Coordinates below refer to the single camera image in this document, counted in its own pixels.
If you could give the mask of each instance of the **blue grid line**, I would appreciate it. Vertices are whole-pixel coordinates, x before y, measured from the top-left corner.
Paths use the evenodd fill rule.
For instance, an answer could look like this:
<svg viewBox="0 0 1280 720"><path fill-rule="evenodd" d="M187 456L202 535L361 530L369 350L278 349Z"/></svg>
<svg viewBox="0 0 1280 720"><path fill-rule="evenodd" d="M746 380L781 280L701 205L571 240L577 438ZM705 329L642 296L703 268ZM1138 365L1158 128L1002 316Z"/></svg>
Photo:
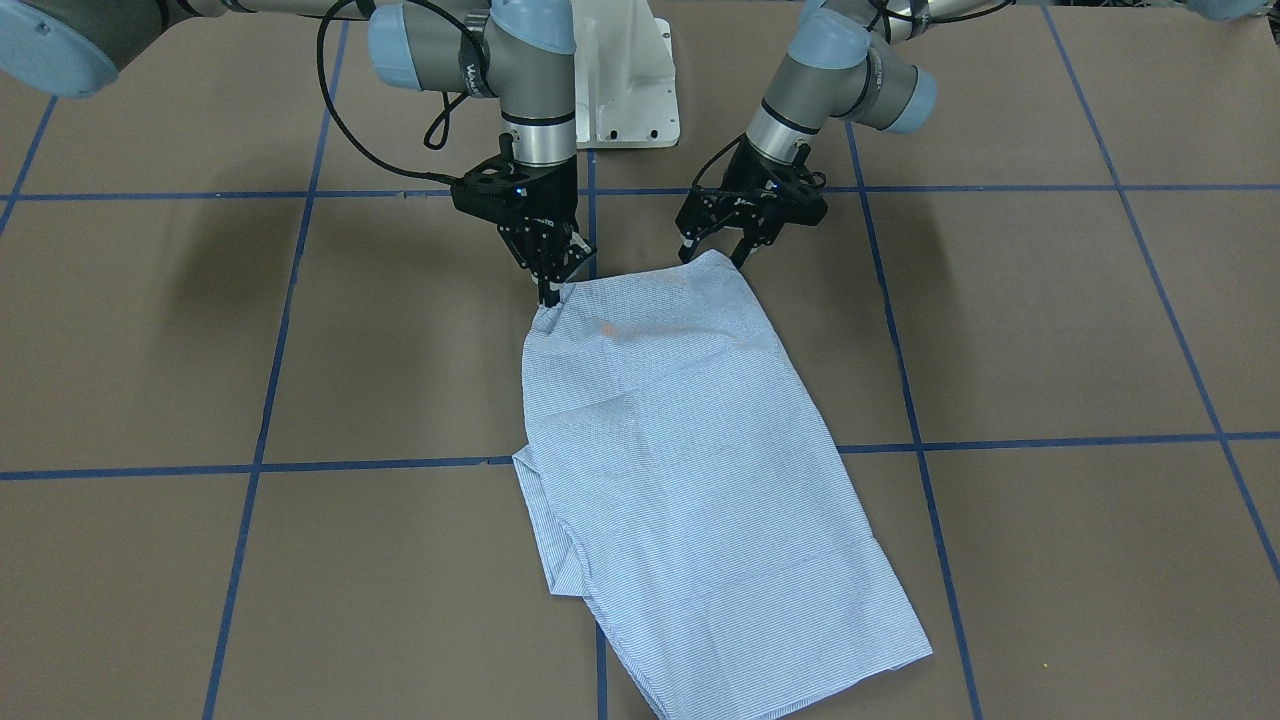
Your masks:
<svg viewBox="0 0 1280 720"><path fill-rule="evenodd" d="M252 471L252 465L172 465L152 468L83 468L73 470L9 470L0 471L0 482L154 478L161 475L241 475Z"/></svg>
<svg viewBox="0 0 1280 720"><path fill-rule="evenodd" d="M948 452L956 450L1023 450L1034 447L1114 447L1117 445L1187 445L1193 442L1216 442L1213 433L1167 434L1167 436L1111 436L1076 438L1028 438L1028 439L978 439L925 442L928 452Z"/></svg>
<svg viewBox="0 0 1280 720"><path fill-rule="evenodd" d="M1235 462L1235 454L1231 451L1230 442L1228 442L1228 436L1222 429L1222 421L1217 415L1217 410L1213 409L1213 401L1210 400L1208 388L1204 386L1204 378L1201 375L1199 366L1196 364L1196 357L1192 355L1190 343L1183 333L1183 327L1181 323L1178 322L1178 315L1174 313L1174 305L1169 299L1169 293L1165 291L1165 283L1160 279L1160 272L1156 269L1156 260L1152 258L1151 250L1147 247L1147 240L1142 233L1142 227L1138 224L1138 217L1133 211L1133 205L1129 202L1129 195L1125 191L1125 187L1120 183L1120 173L1116 170L1115 161L1111 158L1111 152L1107 150L1106 141L1102 140L1102 131L1098 128L1098 122L1093 117L1089 101L1084 97L1084 88L1080 86L1080 79L1075 74L1075 68L1071 65L1071 58L1068 55L1066 46L1062 44L1062 37L1057 32L1057 26L1053 24L1053 17L1050 14L1048 8L1041 8L1041 13L1044 15L1044 22L1048 23L1050 33L1053 36L1057 51L1062 56L1062 64L1066 67L1066 74L1071 78L1071 86L1075 88L1075 95L1080 100L1080 108L1084 110L1084 117L1089 122L1089 128L1093 131L1093 137L1098 143L1098 150L1102 152L1102 159L1106 161L1107 170L1111 173L1111 179L1115 183L1115 191L1120 195L1120 202L1124 205L1125 215L1129 218L1129 227L1133 229L1134 240L1138 242L1142 258L1147 263L1147 272L1151 274L1151 281L1156 286L1156 292L1160 295L1160 302L1164 305L1165 314L1169 316L1169 324L1172 327L1174 336L1178 338L1178 346L1181 348L1183 357L1187 360L1187 368L1192 373L1192 379L1196 380L1196 389L1199 391L1201 401L1204 404L1204 411L1208 414L1208 419L1213 425L1215 437L1222 448L1222 455L1226 457L1228 466L1231 469L1231 477L1235 479L1235 487L1240 491L1240 498L1244 501L1244 507L1249 514L1249 519L1253 521L1253 528L1258 533L1258 541L1262 543L1262 550L1266 552L1267 560L1271 561L1271 571L1275 574L1276 582L1280 582L1280 557L1276 556L1275 546L1271 544L1267 529L1262 524L1262 516L1258 514L1258 509L1253 503L1253 495L1249 492L1249 487L1244 482L1244 474L1240 473L1240 468Z"/></svg>
<svg viewBox="0 0 1280 720"><path fill-rule="evenodd" d="M1254 439L1280 439L1280 432L1256 432L1256 433L1226 433L1226 439L1235 441L1254 441Z"/></svg>
<svg viewBox="0 0 1280 720"><path fill-rule="evenodd" d="M591 247L599 247L598 245L598 223L596 223L596 208L595 208L595 164L596 155L595 150L589 149L586 151L586 225L588 234L590 234L589 242ZM589 279L595 279L599 277L599 266L596 265L598 255L591 255L589 260L589 266L586 270ZM608 720L609 717L609 667L605 664L605 639L604 630L600 629L600 624L595 624L595 715L598 720Z"/></svg>
<svg viewBox="0 0 1280 720"><path fill-rule="evenodd" d="M863 164L858 158L858 140L854 137L854 128L845 123L845 138L849 142L849 155L854 163L854 176L860 192L859 200L863 205L863 219L867 223L867 240L870 243L872 260L876 264L876 281L879 283L881 295L884 299L884 322L888 325L888 336L893 343L893 355L897 359L897 372L902 383L902 402L906 405L906 420L911 427L911 443L915 450L915 464L920 471L920 486L924 491L924 501L929 510L929 524L933 527L933 544L938 553L938 569L942 573L942 585L947 593L947 605L951 609L951 625L955 629L956 650L960 652L960 665L964 669L965 687L969 691L969 707L974 720L982 720L982 702L978 700L978 683L973 675L973 662L969 659L969 641L965 638L964 619L960 615L960 600L956 597L955 582L951 577L951 560L947 556L946 539L942 536L942 520L938 518L937 502L933 497L933 480L929 478L929 461L924 452L924 442L920 437L920 424L915 415L915 401L911 398L911 382L906 372L906 359L902 355L902 343L897 333L897 320L893 318L893 301L890 299L888 279L884 274L884 263L879 251L879 241L876 237L876 220L872 218L870 197L867 193L867 183L863 178Z"/></svg>
<svg viewBox="0 0 1280 720"><path fill-rule="evenodd" d="M1280 441L1280 430L1257 430L1225 433L1231 442ZM965 450L1023 450L1037 447L1111 447L1117 445L1185 445L1194 442L1216 442L1213 433L1164 434L1164 436L1101 436L1101 437L1060 437L1060 438L1014 438L923 442L925 452L948 452ZM888 442L872 445L838 445L841 455L886 455L895 452L915 452L914 442ZM296 462L243 462L227 465L160 465L138 468L72 468L63 470L0 470L0 482L23 480L70 480L86 478L140 478L140 477L186 477L186 475L238 475L246 473L334 473L346 470L401 470L430 468L470 468L476 465L511 465L509 455L475 455L460 457L398 457L378 460L310 460Z"/></svg>
<svg viewBox="0 0 1280 720"><path fill-rule="evenodd" d="M301 199L302 190L262 190L234 192L42 192L38 195L19 195L23 202L84 202L102 200L260 200L260 199Z"/></svg>
<svg viewBox="0 0 1280 720"><path fill-rule="evenodd" d="M0 213L0 234L4 233L4 228L9 224L13 209L18 204L19 195L22 195L22 183L27 182L27 173L31 172L31 164L36 160L36 150L40 150L40 141L45 138L45 129L49 128L49 118L52 117L54 108L56 106L58 97L50 97L49 105L45 105L45 114L40 117L40 124L36 126L36 132L31 137L31 145L27 146L27 156L22 160L18 177L13 181L13 190L9 191L9 197L5 200L4 211Z"/></svg>
<svg viewBox="0 0 1280 720"><path fill-rule="evenodd" d="M1132 192L1277 192L1280 184L1121 184ZM877 195L924 192L1111 192L1115 184L870 184L863 191ZM687 187L581 187L581 197L685 195ZM856 186L828 186L827 193L856 193ZM448 197L448 190L317 190L315 197ZM244 190L224 192L40 192L0 195L0 201L83 202L113 200L256 200L303 199L305 190Z"/></svg>
<svg viewBox="0 0 1280 720"><path fill-rule="evenodd" d="M342 35L338 40L338 54L333 64L333 77L329 92L338 95L338 78L342 76L342 59L347 50L347 32L349 23L342 24ZM316 186L320 183L320 167L324 161L325 141L329 137L330 117L328 110L320 120L320 135L316 140L315 158L311 163L311 182L307 186L307 201L302 209L302 222L298 228L298 240L293 251L293 266L289 272L289 286L284 293L284 307L280 311L280 329L276 334L275 357L271 360L271 374L266 384L266 398L262 404L262 427L259 430L257 446L253 450L253 464L261 466L266 455L266 437L271 427L271 411L275 405L275 391L280 379L280 365L284 361L284 343L289 334L289 310L293 304L293 291L298 284L298 269L302 264L302 252L307 245L307 232L311 227L311 214L315 209ZM244 489L244 509L241 515L239 536L236 539L236 555L232 559L230 579L227 583L227 602L223 606L223 620L218 630L218 644L214 648L214 662L209 671L209 691L205 693L204 720L212 720L214 707L218 703L218 688L221 683L223 661L227 657L227 641L230 637L232 619L236 611L236 594L239 592L241 569L244 566L244 551L248 544L250 524L253 520L253 502L257 498L257 486L261 471L255 470L248 478L248 487Z"/></svg>
<svg viewBox="0 0 1280 720"><path fill-rule="evenodd" d="M915 452L914 442L884 442L878 445L837 445L841 455L883 455L887 452Z"/></svg>
<svg viewBox="0 0 1280 720"><path fill-rule="evenodd" d="M604 650L608 641L600 624L595 624L595 716L596 720L609 720L609 667Z"/></svg>
<svg viewBox="0 0 1280 720"><path fill-rule="evenodd" d="M338 470L402 470L413 468L471 468L511 465L511 456L406 457L402 460L319 460L310 462L262 462L261 473L332 473Z"/></svg>
<svg viewBox="0 0 1280 720"><path fill-rule="evenodd" d="M596 250L599 250L599 245L598 245L599 243L599 234L598 234L599 231L598 231L598 225L596 225L596 220L595 220L595 218L596 218L596 211L595 211L595 196L596 196L596 188L595 188L595 161L596 161L595 150L589 149L586 151L586 234L590 236L588 238L588 242L591 245L591 247L595 247ZM595 278L598 278L600 275L600 268L596 264L598 259L599 259L599 255L591 255L591 259L589 260L590 264L589 264L589 266L586 269L586 277L588 277L588 279L593 279L594 281Z"/></svg>
<svg viewBox="0 0 1280 720"><path fill-rule="evenodd" d="M1110 184L869 184L867 192L1100 192Z"/></svg>
<svg viewBox="0 0 1280 720"><path fill-rule="evenodd" d="M448 188L421 190L319 190L316 197L448 197Z"/></svg>
<svg viewBox="0 0 1280 720"><path fill-rule="evenodd" d="M1240 183L1240 184L1120 184L1121 188L1134 192L1252 192L1280 190L1280 184L1270 183Z"/></svg>

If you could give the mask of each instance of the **metal bracket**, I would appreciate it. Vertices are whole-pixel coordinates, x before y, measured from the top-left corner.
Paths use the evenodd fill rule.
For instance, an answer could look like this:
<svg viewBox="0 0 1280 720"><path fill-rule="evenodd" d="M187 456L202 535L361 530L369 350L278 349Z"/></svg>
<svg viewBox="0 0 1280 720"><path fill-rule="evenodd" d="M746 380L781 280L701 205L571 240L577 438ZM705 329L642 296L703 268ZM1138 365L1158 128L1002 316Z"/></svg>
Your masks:
<svg viewBox="0 0 1280 720"><path fill-rule="evenodd" d="M573 0L573 35L577 146L676 145L671 24L645 0Z"/></svg>

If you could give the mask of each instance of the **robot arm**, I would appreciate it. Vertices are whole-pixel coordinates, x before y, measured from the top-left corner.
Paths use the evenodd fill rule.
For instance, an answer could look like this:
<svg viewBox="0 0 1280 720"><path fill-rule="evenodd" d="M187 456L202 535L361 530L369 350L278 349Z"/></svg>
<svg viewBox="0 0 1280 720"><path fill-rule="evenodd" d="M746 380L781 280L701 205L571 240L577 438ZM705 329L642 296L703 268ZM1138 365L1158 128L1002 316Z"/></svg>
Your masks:
<svg viewBox="0 0 1280 720"><path fill-rule="evenodd" d="M876 129L918 129L933 110L933 78L901 60L890 44L916 37L938 17L957 17L988 0L809 0L800 24L746 133L716 188L694 179L676 217L680 258L731 227L741 266L773 245L786 224L815 225L827 214L822 173L805 167L812 140L827 118Z"/></svg>
<svg viewBox="0 0 1280 720"><path fill-rule="evenodd" d="M506 124L498 155L462 177L408 173L361 151L393 172L448 184L458 210L498 227L539 300L559 301L559 287L594 254L576 219L570 0L492 9L486 0L0 0L0 69L54 95L87 97L170 27L228 12L312 15L323 26L369 19L374 67L389 85L497 97ZM332 102L330 111L337 118Z"/></svg>

